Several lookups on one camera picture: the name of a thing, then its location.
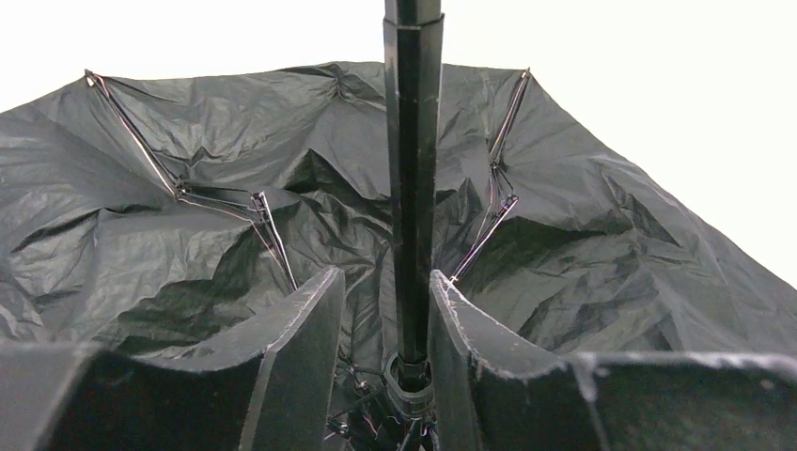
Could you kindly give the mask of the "beige folding umbrella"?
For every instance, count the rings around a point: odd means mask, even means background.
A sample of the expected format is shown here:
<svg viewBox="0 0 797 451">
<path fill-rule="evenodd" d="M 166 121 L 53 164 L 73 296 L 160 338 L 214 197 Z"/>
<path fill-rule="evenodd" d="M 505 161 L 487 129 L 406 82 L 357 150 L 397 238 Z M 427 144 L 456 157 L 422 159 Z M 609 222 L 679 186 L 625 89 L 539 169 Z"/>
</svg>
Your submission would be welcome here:
<svg viewBox="0 0 797 451">
<path fill-rule="evenodd" d="M 82 79 L 1 116 L 1 347 L 180 358 L 345 275 L 320 450 L 444 450 L 430 275 L 555 354 L 796 361 L 796 292 L 528 70 L 443 65 L 437 1 L 385 60 Z"/>
</svg>

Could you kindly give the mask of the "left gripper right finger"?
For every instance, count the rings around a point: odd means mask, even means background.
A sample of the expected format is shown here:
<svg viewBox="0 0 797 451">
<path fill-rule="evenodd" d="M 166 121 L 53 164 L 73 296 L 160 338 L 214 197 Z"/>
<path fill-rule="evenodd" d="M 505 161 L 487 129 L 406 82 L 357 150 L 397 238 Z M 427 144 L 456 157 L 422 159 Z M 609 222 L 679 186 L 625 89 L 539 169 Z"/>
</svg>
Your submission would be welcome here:
<svg viewBox="0 0 797 451">
<path fill-rule="evenodd" d="M 792 450 L 796 361 L 735 352 L 555 354 L 430 275 L 444 450 Z"/>
</svg>

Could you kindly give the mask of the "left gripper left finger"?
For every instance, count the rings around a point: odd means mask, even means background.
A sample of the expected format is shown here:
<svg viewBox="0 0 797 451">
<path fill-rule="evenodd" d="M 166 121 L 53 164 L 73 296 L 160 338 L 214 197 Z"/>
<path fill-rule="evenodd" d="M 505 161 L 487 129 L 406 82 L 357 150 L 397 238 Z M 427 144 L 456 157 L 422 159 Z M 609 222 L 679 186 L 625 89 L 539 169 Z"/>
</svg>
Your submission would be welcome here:
<svg viewBox="0 0 797 451">
<path fill-rule="evenodd" d="M 180 358 L 1 347 L 5 450 L 320 450 L 345 275 L 329 266 Z"/>
</svg>

